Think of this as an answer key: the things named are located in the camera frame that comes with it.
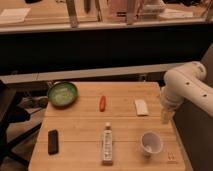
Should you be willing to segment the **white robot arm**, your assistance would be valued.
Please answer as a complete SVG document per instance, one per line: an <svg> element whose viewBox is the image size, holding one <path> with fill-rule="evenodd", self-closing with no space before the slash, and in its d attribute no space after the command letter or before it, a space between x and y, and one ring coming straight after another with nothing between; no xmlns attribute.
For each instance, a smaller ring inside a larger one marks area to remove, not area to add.
<svg viewBox="0 0 213 171"><path fill-rule="evenodd" d="M161 121L168 124L174 111L185 99L213 117L213 88L204 83L205 66L192 61L169 69L164 75L165 86L160 92Z"/></svg>

